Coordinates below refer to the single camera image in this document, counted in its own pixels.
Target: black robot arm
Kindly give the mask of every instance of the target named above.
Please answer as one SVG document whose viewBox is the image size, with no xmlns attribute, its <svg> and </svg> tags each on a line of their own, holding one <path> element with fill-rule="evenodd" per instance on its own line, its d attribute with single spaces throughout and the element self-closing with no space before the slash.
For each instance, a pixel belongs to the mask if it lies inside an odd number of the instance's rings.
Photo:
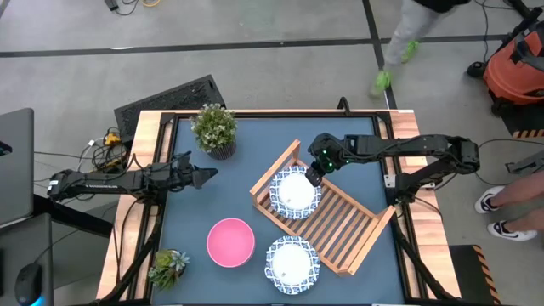
<svg viewBox="0 0 544 306">
<path fill-rule="evenodd" d="M 479 169 L 478 146 L 462 137 L 421 135 L 411 139 L 381 139 L 371 135 L 345 135 L 337 139 L 329 133 L 318 135 L 308 148 L 315 161 L 306 172 L 313 186 L 321 178 L 349 163 L 378 162 L 393 156 L 433 156 L 437 161 L 414 173 L 386 176 L 386 187 L 397 201 L 414 201 L 426 184 L 440 184 L 452 173 L 470 174 Z"/>
<path fill-rule="evenodd" d="M 120 174 L 80 173 L 65 170 L 51 177 L 48 196 L 62 201 L 84 194 L 123 195 L 138 199 L 156 196 L 162 190 L 181 191 L 185 186 L 200 189 L 218 170 L 189 163 L 190 152 L 174 156 L 169 163 L 158 162 Z"/>
</svg>

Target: blue patterned plate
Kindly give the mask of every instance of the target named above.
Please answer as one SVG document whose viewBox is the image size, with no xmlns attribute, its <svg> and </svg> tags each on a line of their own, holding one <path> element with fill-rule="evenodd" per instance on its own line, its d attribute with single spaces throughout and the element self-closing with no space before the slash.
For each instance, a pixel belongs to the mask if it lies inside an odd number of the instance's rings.
<svg viewBox="0 0 544 306">
<path fill-rule="evenodd" d="M 297 295 L 308 290 L 320 275 L 317 251 L 303 237 L 283 236 L 266 252 L 264 274 L 280 292 Z"/>
<path fill-rule="evenodd" d="M 270 183 L 270 203 L 283 217 L 307 218 L 321 200 L 321 186 L 314 187 L 304 176 L 306 167 L 291 166 L 278 172 Z"/>
</svg>

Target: gray floor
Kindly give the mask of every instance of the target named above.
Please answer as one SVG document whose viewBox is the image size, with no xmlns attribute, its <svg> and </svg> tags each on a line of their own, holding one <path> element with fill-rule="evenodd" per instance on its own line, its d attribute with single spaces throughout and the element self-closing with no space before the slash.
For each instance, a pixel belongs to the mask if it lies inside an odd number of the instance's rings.
<svg viewBox="0 0 544 306">
<path fill-rule="evenodd" d="M 164 0 L 155 8 L 139 4 L 124 18 L 110 14 L 102 1 L 11 0 L 6 6 L 7 2 L 0 5 L 0 12 L 6 7 L 0 13 L 0 52 L 370 37 L 358 0 Z M 487 4 L 503 5 L 501 0 Z M 371 0 L 371 6 L 379 36 L 390 37 L 399 20 L 400 0 Z M 503 34 L 519 22 L 512 11 L 489 9 L 488 15 L 490 34 Z M 481 8 L 470 3 L 430 36 L 482 35 L 484 29 Z M 491 50 L 496 46 L 490 42 Z M 394 79 L 398 107 L 416 111 L 422 133 L 461 135 L 480 143 L 509 138 L 503 123 L 489 113 L 483 84 L 464 75 L 467 65 L 481 60 L 483 53 L 482 42 L 422 44 L 420 53 Z M 377 71 L 371 45 L 0 58 L 0 67 L 0 113 L 32 107 L 36 149 L 71 154 L 79 154 L 90 139 L 116 124 L 112 111 L 116 107 L 210 73 L 232 109 L 332 108 L 342 95 L 353 108 L 386 107 L 383 100 L 366 97 Z M 512 181 L 515 177 L 507 176 L 502 164 L 538 149 L 490 144 L 480 153 L 481 175 L 494 182 Z M 37 179 L 76 165 L 60 157 L 36 159 Z M 486 188 L 471 175 L 460 176 L 439 191 L 448 241 L 484 248 L 504 303 L 541 305 L 541 240 L 499 240 L 489 236 L 485 225 L 542 203 L 480 216 L 472 205 Z M 43 194 L 44 189 L 36 187 L 36 192 Z M 97 196 L 71 206 L 100 216 L 115 201 Z M 111 219 L 112 212 L 106 217 Z M 67 230 L 55 227 L 55 237 Z M 55 246 L 57 305 L 94 298 L 107 243 L 81 234 Z M 76 255 L 67 256 L 68 252 Z"/>
</svg>

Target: white sneaker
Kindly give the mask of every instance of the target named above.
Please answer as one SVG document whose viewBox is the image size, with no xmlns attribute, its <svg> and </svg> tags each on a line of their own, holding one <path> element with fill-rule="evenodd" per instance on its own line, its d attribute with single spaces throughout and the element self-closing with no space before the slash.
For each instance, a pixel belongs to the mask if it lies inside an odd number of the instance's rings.
<svg viewBox="0 0 544 306">
<path fill-rule="evenodd" d="M 495 186 L 489 188 L 484 192 L 484 194 L 476 201 L 474 204 L 474 209 L 478 213 L 491 213 L 499 208 L 493 208 L 490 206 L 490 200 L 493 196 L 496 196 L 501 190 L 504 189 L 504 186 Z"/>
<path fill-rule="evenodd" d="M 489 224 L 487 230 L 495 237 L 509 239 L 512 241 L 527 241 L 536 237 L 536 230 L 509 232 L 504 228 L 507 221 L 502 220 Z"/>
</svg>

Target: orange vacuum cleaner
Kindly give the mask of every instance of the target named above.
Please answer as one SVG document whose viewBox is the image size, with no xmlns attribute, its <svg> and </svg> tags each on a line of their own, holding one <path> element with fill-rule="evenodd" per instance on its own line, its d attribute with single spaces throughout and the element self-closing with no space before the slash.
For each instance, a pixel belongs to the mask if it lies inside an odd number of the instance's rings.
<svg viewBox="0 0 544 306">
<path fill-rule="evenodd" d="M 484 78 L 496 116 L 528 105 L 544 106 L 544 21 L 533 8 L 486 62 L 472 63 L 467 74 Z"/>
</svg>

